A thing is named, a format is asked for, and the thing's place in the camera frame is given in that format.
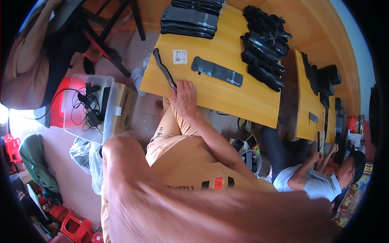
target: green cloth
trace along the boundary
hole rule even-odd
[[[26,136],[19,146],[19,153],[36,184],[43,189],[47,188],[52,192],[59,192],[58,183],[47,168],[43,152],[43,138],[40,134]]]

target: white slipper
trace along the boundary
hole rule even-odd
[[[143,60],[143,70],[146,70],[146,67],[147,67],[147,64],[149,63],[149,60],[150,60],[150,57],[146,57],[144,60]]]
[[[138,94],[140,96],[147,95],[146,92],[139,90],[140,84],[142,82],[143,74],[144,74],[144,72],[141,68],[135,68],[134,70],[132,70],[132,73],[131,73],[131,78],[134,81],[135,87],[137,88]]]

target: clear plastic box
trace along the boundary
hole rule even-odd
[[[84,106],[80,105],[77,107],[77,104],[80,102],[77,97],[78,93],[75,90],[84,94],[86,83],[91,83],[92,86],[99,85],[101,87],[99,91],[94,93],[99,104],[95,104],[94,102],[91,105],[92,108],[96,107],[100,112],[104,88],[110,87],[104,122],[99,125],[97,129],[89,128],[88,124],[86,124],[86,110]],[[65,132],[73,134],[74,136],[103,145],[104,142],[113,135],[114,130],[114,118],[117,110],[116,104],[119,98],[119,88],[115,84],[114,78],[111,76],[74,74],[70,80],[69,89],[75,90],[67,90],[63,129]]]

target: black chair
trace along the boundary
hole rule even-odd
[[[61,3],[61,5],[54,12],[55,17],[50,21],[46,35],[51,35],[56,31],[60,31],[66,25],[75,23],[84,31],[84,35],[90,40],[92,45],[94,45],[102,52],[105,58],[107,58],[117,69],[119,69],[119,71],[122,72],[124,76],[130,77],[131,73],[122,65],[120,55],[115,50],[108,48],[107,45],[104,44],[104,41],[116,21],[119,19],[120,15],[130,4],[140,39],[146,39],[142,26],[142,20],[140,19],[137,1],[118,0],[120,2],[120,6],[108,21],[99,17],[99,14],[108,5],[108,3],[111,2],[111,0],[107,0],[95,14],[82,7],[85,1],[86,0],[71,0],[69,2],[64,1]],[[102,26],[104,26],[100,36],[93,30],[87,19],[100,23]]]

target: label sticker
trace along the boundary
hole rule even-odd
[[[173,50],[173,64],[187,64],[186,50]]]

